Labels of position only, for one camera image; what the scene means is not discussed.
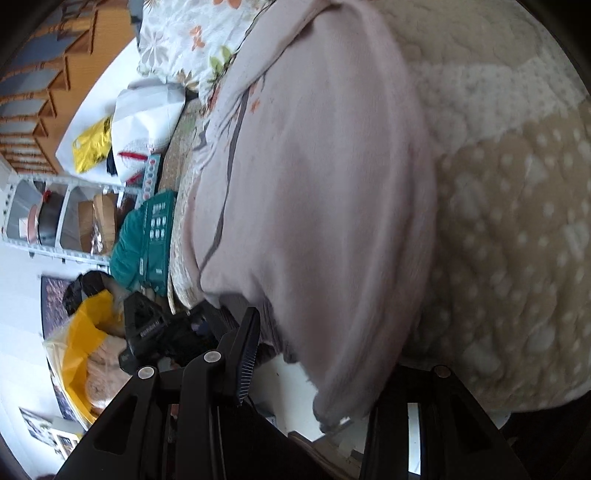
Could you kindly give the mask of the pale pink garment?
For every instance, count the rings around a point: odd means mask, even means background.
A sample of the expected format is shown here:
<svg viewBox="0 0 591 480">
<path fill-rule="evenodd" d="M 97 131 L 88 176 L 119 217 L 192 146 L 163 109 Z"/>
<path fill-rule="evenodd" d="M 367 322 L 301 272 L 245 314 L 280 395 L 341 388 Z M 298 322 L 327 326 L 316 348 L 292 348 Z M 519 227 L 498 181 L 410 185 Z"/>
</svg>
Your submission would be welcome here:
<svg viewBox="0 0 591 480">
<path fill-rule="evenodd" d="M 319 423 L 365 416 L 418 316 L 436 230 L 429 131 L 367 1 L 278 1 L 245 38 L 179 189 L 186 307 L 270 308 Z"/>
</svg>

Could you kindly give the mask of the yellow shopping bag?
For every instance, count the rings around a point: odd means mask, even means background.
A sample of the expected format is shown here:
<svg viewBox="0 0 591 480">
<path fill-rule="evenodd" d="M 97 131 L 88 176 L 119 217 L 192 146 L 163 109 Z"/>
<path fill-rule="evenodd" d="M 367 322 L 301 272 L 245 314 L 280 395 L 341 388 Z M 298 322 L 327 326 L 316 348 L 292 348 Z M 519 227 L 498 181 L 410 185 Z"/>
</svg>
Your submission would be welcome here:
<svg viewBox="0 0 591 480">
<path fill-rule="evenodd" d="M 74 315 L 43 342 L 50 369 L 76 419 L 87 429 L 130 379 L 119 366 L 126 340 L 104 290 L 82 301 Z"/>
</svg>

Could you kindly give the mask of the teal cloth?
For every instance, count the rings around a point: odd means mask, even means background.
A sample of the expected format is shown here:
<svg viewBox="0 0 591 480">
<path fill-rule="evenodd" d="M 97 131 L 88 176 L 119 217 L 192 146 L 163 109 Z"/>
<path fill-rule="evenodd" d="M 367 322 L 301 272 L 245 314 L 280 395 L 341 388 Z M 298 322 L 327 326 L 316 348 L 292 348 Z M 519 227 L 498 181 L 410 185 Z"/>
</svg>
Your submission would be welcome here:
<svg viewBox="0 0 591 480">
<path fill-rule="evenodd" d="M 139 282 L 139 262 L 142 256 L 144 209 L 127 214 L 110 260 L 110 274 L 125 289 L 131 290 Z"/>
</svg>

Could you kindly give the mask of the teal green box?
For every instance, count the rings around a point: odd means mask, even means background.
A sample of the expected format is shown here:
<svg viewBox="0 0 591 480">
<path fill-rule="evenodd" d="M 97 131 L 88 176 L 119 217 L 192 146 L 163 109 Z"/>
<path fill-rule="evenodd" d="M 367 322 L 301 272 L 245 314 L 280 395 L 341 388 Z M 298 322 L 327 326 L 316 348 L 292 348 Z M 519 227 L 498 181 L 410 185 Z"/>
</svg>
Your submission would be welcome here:
<svg viewBox="0 0 591 480">
<path fill-rule="evenodd" d="M 176 193 L 165 190 L 146 200 L 140 207 L 142 235 L 139 257 L 139 282 L 158 296 L 167 291 Z"/>
</svg>

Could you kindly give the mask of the white metal shelf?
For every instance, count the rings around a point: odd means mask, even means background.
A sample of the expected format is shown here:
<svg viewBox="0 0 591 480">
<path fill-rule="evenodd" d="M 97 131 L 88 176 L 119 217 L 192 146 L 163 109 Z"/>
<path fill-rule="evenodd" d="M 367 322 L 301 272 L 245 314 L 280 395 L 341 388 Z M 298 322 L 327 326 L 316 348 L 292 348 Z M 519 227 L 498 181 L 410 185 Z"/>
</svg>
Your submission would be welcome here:
<svg viewBox="0 0 591 480">
<path fill-rule="evenodd" d="M 16 175 L 1 201 L 1 241 L 31 257 L 45 255 L 106 269 L 106 243 L 142 200 L 139 188 L 73 177 Z"/>
</svg>

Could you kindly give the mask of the colourful dots box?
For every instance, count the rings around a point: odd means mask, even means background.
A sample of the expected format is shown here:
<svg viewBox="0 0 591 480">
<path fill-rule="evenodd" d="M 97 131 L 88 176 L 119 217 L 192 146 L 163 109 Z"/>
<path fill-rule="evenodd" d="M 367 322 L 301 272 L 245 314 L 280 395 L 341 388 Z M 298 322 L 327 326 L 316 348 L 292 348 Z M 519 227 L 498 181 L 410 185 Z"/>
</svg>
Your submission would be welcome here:
<svg viewBox="0 0 591 480">
<path fill-rule="evenodd" d="M 141 192 L 136 199 L 136 208 L 154 196 L 159 179 L 160 161 L 160 154 L 152 154 L 146 160 L 142 174 Z"/>
</svg>

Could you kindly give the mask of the yellow plastic bag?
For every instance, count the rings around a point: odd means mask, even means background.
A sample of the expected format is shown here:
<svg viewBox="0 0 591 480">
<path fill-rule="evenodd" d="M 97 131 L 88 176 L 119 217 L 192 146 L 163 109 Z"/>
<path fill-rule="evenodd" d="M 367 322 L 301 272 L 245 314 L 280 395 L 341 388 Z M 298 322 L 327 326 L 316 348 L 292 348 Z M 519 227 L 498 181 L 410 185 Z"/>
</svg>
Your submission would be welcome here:
<svg viewBox="0 0 591 480">
<path fill-rule="evenodd" d="M 105 161 L 111 150 L 111 121 L 107 116 L 82 132 L 72 143 L 74 170 L 85 173 Z"/>
</svg>

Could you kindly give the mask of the white paper bag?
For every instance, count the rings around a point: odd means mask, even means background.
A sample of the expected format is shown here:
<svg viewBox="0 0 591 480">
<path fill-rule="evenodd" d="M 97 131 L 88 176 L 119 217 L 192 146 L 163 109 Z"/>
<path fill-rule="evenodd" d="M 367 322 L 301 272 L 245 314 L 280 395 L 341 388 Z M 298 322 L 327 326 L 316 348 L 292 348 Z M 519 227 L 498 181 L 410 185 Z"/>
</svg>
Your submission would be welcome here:
<svg viewBox="0 0 591 480">
<path fill-rule="evenodd" d="M 111 147 L 121 183 L 142 172 L 151 154 L 167 148 L 184 104 L 184 87 L 158 78 L 135 81 L 119 93 L 111 122 Z"/>
</svg>

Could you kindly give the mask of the wooden chair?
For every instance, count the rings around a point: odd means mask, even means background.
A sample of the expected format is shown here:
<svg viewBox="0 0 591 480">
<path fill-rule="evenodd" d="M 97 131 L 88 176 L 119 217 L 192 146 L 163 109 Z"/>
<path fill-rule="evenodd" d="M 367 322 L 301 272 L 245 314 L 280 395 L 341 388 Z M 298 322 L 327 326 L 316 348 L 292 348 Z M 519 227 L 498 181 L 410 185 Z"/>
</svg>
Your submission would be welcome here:
<svg viewBox="0 0 591 480">
<path fill-rule="evenodd" d="M 1 67 L 1 161 L 57 175 L 56 150 L 84 97 L 134 37 L 126 1 L 61 1 Z"/>
</svg>

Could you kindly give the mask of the white floral pillow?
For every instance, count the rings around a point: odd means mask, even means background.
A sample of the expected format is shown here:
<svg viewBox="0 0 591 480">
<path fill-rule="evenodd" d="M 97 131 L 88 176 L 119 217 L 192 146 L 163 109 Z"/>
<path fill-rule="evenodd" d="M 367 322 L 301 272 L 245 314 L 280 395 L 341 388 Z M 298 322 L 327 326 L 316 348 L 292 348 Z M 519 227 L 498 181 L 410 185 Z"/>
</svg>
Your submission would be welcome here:
<svg viewBox="0 0 591 480">
<path fill-rule="evenodd" d="M 177 83 L 207 103 L 257 17 L 260 0 L 145 1 L 138 72 Z"/>
</svg>

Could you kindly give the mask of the patchwork heart quilt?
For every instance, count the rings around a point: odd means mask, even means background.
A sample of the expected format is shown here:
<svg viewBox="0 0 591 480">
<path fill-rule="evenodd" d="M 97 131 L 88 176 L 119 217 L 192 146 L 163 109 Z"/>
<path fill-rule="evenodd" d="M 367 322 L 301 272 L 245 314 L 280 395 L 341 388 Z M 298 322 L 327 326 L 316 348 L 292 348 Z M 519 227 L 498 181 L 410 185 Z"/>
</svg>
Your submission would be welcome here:
<svg viewBox="0 0 591 480">
<path fill-rule="evenodd" d="M 590 94 L 517 1 L 367 1 L 415 84 L 436 175 L 424 297 L 397 360 L 489 411 L 590 388 Z"/>
</svg>

